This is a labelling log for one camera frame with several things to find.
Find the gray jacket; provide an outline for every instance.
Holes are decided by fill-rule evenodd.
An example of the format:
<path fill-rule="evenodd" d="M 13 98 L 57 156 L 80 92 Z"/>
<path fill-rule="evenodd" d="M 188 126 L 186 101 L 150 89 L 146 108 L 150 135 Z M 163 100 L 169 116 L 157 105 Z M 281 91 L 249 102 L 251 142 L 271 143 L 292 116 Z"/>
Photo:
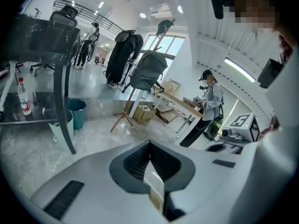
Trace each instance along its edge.
<path fill-rule="evenodd" d="M 202 120 L 212 120 L 219 115 L 219 106 L 223 97 L 223 89 L 218 83 L 213 81 L 210 85 L 208 85 L 204 97 L 206 97 L 207 102 L 204 107 L 204 118 Z"/>

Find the window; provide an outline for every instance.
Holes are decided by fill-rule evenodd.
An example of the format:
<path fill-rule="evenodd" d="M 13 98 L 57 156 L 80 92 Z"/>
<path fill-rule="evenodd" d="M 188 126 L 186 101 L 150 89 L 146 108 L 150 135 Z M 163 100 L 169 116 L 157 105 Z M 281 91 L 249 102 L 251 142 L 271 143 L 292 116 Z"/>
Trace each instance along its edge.
<path fill-rule="evenodd" d="M 150 35 L 146 41 L 146 43 L 143 46 L 143 50 L 153 50 L 154 47 L 156 46 L 159 38 L 157 38 L 155 35 Z M 183 42 L 184 42 L 183 37 L 177 37 L 177 36 L 165 36 L 162 41 L 159 44 L 159 47 L 161 47 L 158 52 L 161 53 L 166 53 L 168 55 L 175 56 L 179 49 L 181 48 Z M 143 53 L 140 53 L 137 61 L 139 62 L 141 56 Z M 167 61 L 167 68 L 163 72 L 163 77 L 166 75 L 169 67 L 171 66 L 171 63 L 173 62 L 173 59 L 171 58 L 166 58 Z"/>

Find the gray backpack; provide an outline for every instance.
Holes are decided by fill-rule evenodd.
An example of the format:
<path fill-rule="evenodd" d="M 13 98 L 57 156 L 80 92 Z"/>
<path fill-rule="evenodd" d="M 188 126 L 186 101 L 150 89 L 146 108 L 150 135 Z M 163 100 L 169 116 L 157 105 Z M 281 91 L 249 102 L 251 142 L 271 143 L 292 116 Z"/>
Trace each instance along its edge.
<path fill-rule="evenodd" d="M 161 54 L 147 50 L 141 57 L 130 83 L 133 88 L 148 91 L 167 68 L 167 62 Z"/>

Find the water bottle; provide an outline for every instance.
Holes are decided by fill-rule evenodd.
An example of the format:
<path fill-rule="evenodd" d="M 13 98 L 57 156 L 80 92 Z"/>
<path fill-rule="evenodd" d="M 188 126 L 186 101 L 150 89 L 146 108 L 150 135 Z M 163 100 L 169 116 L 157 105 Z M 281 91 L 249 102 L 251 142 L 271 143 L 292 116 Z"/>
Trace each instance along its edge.
<path fill-rule="evenodd" d="M 23 80 L 22 77 L 19 78 L 18 95 L 24 115 L 29 115 L 31 114 L 30 103 Z"/>

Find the railing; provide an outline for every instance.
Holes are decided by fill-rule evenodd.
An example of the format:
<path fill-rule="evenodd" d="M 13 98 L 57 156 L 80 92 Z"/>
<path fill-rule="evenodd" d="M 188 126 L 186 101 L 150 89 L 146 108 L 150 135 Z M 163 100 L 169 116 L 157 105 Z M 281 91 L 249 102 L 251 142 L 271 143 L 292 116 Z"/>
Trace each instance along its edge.
<path fill-rule="evenodd" d="M 66 0 L 54 0 L 53 10 L 60 11 L 62 8 L 65 7 L 65 5 L 72 6 L 72 3 L 70 1 L 66 1 Z M 78 11 L 77 17 L 82 17 L 91 22 L 97 22 L 97 23 L 99 23 L 100 27 L 105 28 L 106 30 L 108 30 L 109 32 L 111 32 L 115 35 L 118 35 L 121 31 L 123 31 L 123 29 L 121 29 L 115 23 L 111 22 L 106 17 L 103 17 L 100 14 L 94 15 L 95 12 L 93 10 L 90 10 L 86 7 L 79 5 L 79 4 L 75 4 L 75 8 Z"/>

